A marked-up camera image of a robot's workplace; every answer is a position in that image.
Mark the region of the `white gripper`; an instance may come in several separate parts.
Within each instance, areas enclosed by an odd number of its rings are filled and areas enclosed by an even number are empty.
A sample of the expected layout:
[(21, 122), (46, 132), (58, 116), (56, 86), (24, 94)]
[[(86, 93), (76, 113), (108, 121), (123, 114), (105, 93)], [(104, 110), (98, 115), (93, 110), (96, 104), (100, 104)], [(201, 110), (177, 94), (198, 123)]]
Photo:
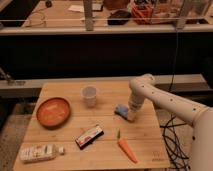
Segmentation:
[(136, 119), (138, 110), (141, 109), (144, 103), (144, 97), (136, 94), (131, 94), (128, 100), (128, 105), (131, 110), (128, 111), (127, 120), (133, 122)]

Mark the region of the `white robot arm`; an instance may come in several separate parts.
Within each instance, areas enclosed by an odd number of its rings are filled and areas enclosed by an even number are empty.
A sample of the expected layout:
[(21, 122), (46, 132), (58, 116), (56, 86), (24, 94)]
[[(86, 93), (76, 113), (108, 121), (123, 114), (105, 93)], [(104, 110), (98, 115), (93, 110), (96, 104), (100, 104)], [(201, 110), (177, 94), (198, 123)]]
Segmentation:
[(213, 107), (156, 88), (151, 74), (131, 79), (129, 88), (128, 105), (132, 111), (138, 111), (149, 99), (193, 128), (189, 171), (213, 171)]

